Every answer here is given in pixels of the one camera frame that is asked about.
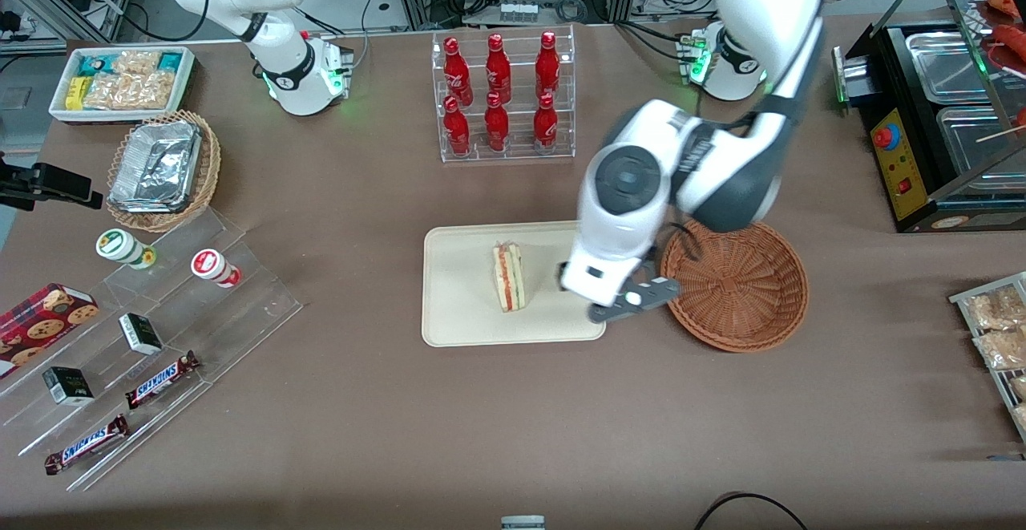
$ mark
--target cookie box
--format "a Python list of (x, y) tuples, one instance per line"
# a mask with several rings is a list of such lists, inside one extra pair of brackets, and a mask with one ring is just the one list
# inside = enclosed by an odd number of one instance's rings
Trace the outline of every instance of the cookie box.
[(88, 293), (48, 284), (0, 315), (0, 377), (42, 354), (98, 311), (96, 300)]
[[(72, 80), (78, 75), (79, 67), (83, 58), (95, 57), (120, 52), (126, 49), (157, 51), (162, 53), (180, 53), (182, 60), (179, 63), (177, 71), (174, 75), (174, 84), (171, 87), (171, 95), (167, 99), (164, 109), (135, 109), (122, 111), (103, 110), (70, 110), (65, 106), (65, 98), (68, 96), (68, 89), (72, 85)], [(129, 123), (132, 121), (149, 120), (164, 113), (175, 113), (182, 99), (185, 97), (186, 88), (189, 85), (189, 77), (192, 73), (195, 56), (188, 48), (181, 45), (145, 45), (131, 47), (89, 47), (75, 49), (68, 55), (68, 63), (65, 64), (64, 73), (57, 88), (53, 91), (53, 98), (50, 99), (50, 115), (55, 120), (69, 124), (81, 123)]]

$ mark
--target yellow snack package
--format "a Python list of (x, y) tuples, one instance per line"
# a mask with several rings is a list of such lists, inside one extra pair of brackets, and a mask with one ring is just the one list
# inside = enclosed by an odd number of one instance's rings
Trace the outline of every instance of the yellow snack package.
[(81, 111), (82, 99), (89, 92), (89, 85), (92, 84), (92, 77), (72, 77), (68, 84), (68, 95), (65, 96), (65, 109), (69, 111)]

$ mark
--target snickers bar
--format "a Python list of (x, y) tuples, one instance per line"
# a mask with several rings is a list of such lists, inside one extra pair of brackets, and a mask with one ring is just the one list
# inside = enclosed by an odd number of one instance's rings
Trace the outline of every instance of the snickers bar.
[(134, 410), (143, 405), (143, 403), (149, 402), (151, 399), (155, 398), (159, 392), (162, 392), (165, 388), (169, 386), (179, 380), (181, 380), (187, 373), (192, 372), (199, 365), (198, 359), (190, 350), (188, 354), (184, 355), (182, 358), (175, 359), (174, 363), (171, 363), (167, 368), (161, 370), (154, 377), (150, 377), (137, 389), (133, 389), (132, 392), (128, 392), (125, 398), (128, 399), (128, 409)]
[(85, 456), (85, 454), (95, 452), (100, 446), (114, 439), (121, 438), (121, 436), (127, 438), (129, 434), (128, 421), (125, 420), (123, 414), (118, 414), (117, 417), (114, 417), (114, 421), (111, 421), (111, 423), (98, 429), (89, 436), (85, 436), (85, 438), (79, 440), (74, 446), (65, 448), (64, 452), (56, 452), (46, 456), (46, 476), (53, 476), (61, 473), (61, 471), (72, 465), (82, 456)]

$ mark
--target white cylindrical container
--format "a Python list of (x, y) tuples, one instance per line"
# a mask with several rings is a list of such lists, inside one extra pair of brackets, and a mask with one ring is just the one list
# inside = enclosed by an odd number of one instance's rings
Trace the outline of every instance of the white cylindrical container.
[(107, 230), (96, 239), (100, 256), (118, 263), (127, 263), (132, 270), (146, 270), (157, 260), (157, 251), (143, 244), (124, 230)]
[(239, 268), (228, 263), (216, 249), (201, 249), (193, 256), (192, 271), (197, 278), (209, 279), (222, 288), (231, 288), (242, 279)]

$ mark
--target white tray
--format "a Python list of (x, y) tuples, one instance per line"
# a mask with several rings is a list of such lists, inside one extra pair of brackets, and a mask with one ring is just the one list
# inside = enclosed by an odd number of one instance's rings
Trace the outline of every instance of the white tray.
[[(68, 86), (71, 80), (78, 73), (82, 58), (114, 54), (125, 49), (157, 51), (162, 53), (182, 53), (182, 62), (174, 73), (174, 84), (171, 85), (171, 95), (167, 98), (167, 106), (163, 109), (132, 109), (128, 111), (103, 111), (84, 109), (71, 111), (65, 108), (65, 98), (68, 96)], [(65, 63), (64, 73), (56, 90), (53, 91), (53, 98), (50, 99), (50, 115), (55, 120), (65, 123), (123, 123), (129, 121), (149, 120), (164, 113), (175, 113), (182, 105), (182, 98), (186, 94), (186, 87), (189, 85), (189, 75), (192, 73), (195, 56), (188, 48), (181, 45), (133, 45), (133, 46), (111, 46), (111, 47), (90, 47), (86, 49), (75, 49), (68, 55)]]
[[(588, 301), (561, 292), (558, 267), (570, 255), (577, 222), (439, 227), (424, 238), (421, 333), (434, 348), (594, 340), (605, 323), (588, 321)], [(491, 248), (520, 245), (527, 307), (503, 314)]]

